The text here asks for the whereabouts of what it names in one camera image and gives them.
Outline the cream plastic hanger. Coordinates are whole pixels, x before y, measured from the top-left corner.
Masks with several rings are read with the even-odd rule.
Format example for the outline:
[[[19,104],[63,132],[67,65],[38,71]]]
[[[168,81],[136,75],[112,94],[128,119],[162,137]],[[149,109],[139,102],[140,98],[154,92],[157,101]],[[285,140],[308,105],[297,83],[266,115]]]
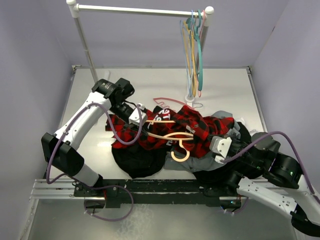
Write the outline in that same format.
[[[172,159],[178,163],[182,163],[185,162],[189,157],[190,157],[190,151],[187,150],[184,145],[183,145],[183,141],[192,141],[194,139],[194,135],[192,133],[188,133],[188,132],[172,132],[172,133],[168,133],[165,136],[161,136],[161,135],[157,135],[157,134],[153,134],[153,133],[147,133],[149,136],[157,138],[157,139],[161,139],[161,140],[168,140],[168,141],[177,141],[178,145],[181,149],[185,150],[185,157],[183,158],[178,158],[174,151],[170,152],[170,155],[172,157]]]

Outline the red black plaid shirt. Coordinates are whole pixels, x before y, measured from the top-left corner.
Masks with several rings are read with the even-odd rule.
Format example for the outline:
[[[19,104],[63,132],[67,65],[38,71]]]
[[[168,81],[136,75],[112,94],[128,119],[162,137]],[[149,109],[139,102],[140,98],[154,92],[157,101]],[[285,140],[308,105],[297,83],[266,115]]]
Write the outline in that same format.
[[[234,127],[235,120],[233,117],[217,118],[213,116],[202,117],[202,115],[188,106],[183,106],[178,112],[172,109],[161,109],[158,112],[146,110],[148,120],[152,121],[175,121],[175,123],[151,123],[146,122],[143,130],[158,135],[165,136],[171,133],[186,132],[193,134],[193,140],[182,141],[186,150],[190,152],[191,157],[201,158],[210,151],[210,137],[214,135],[224,136]],[[125,122],[116,115],[111,114],[113,126],[117,135],[125,142],[132,141],[138,130],[130,129],[125,126]],[[179,146],[179,141],[159,139],[141,133],[138,143],[145,150],[162,149],[174,147],[180,153],[184,150]]]

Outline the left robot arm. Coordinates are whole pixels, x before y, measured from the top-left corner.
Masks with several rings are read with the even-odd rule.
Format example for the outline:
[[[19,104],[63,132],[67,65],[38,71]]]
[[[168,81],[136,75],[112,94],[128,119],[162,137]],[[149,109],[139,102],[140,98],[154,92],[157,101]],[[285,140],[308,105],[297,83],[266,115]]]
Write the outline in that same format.
[[[51,168],[55,167],[70,178],[85,185],[91,196],[98,196],[103,191],[103,178],[85,164],[78,148],[84,137],[107,111],[111,111],[121,120],[127,122],[133,109],[126,104],[126,99],[135,92],[130,81],[119,78],[115,83],[106,79],[98,80],[91,89],[87,99],[72,118],[54,134],[45,133],[41,145],[47,162],[46,181],[50,179]]]

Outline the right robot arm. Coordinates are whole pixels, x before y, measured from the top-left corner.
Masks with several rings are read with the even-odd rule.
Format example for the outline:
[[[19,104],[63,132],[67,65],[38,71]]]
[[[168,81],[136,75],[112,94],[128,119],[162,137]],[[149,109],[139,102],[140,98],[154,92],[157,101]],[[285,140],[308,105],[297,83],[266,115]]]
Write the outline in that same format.
[[[246,166],[259,170],[263,178],[287,194],[262,187],[241,174],[222,183],[226,195],[243,194],[289,218],[301,233],[320,236],[320,194],[311,184],[295,146],[285,133],[258,132],[250,144],[227,137],[219,146],[223,163],[243,160]]]

